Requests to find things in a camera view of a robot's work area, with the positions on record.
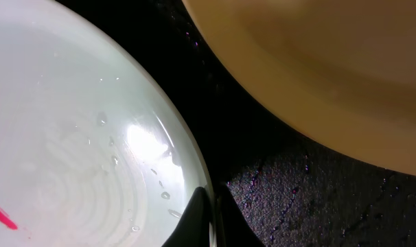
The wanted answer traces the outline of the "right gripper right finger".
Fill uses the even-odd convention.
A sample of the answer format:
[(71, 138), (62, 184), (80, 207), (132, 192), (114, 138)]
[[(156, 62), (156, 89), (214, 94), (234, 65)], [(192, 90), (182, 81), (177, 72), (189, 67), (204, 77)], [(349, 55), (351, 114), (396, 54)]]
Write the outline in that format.
[(226, 247), (264, 247), (252, 231), (226, 184), (217, 188), (222, 244)]

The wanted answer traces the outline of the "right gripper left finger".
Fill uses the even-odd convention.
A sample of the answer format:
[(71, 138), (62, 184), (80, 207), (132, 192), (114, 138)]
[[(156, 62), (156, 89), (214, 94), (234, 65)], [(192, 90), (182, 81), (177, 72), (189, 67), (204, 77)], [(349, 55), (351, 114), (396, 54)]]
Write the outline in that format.
[(210, 247), (212, 208), (207, 191), (197, 187), (176, 228), (162, 247)]

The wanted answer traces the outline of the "light blue plate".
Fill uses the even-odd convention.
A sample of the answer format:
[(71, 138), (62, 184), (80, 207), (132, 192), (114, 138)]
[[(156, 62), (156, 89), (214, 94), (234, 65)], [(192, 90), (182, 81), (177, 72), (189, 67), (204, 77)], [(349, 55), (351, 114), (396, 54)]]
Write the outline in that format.
[(55, 1), (0, 1), (0, 246), (162, 246), (213, 187), (183, 118)]

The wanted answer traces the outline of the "yellow plate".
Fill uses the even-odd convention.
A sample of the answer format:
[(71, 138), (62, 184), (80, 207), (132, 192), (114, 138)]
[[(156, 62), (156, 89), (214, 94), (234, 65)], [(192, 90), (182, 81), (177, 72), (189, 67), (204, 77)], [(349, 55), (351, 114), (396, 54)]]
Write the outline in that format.
[(227, 71), (316, 142), (416, 176), (416, 0), (185, 0)]

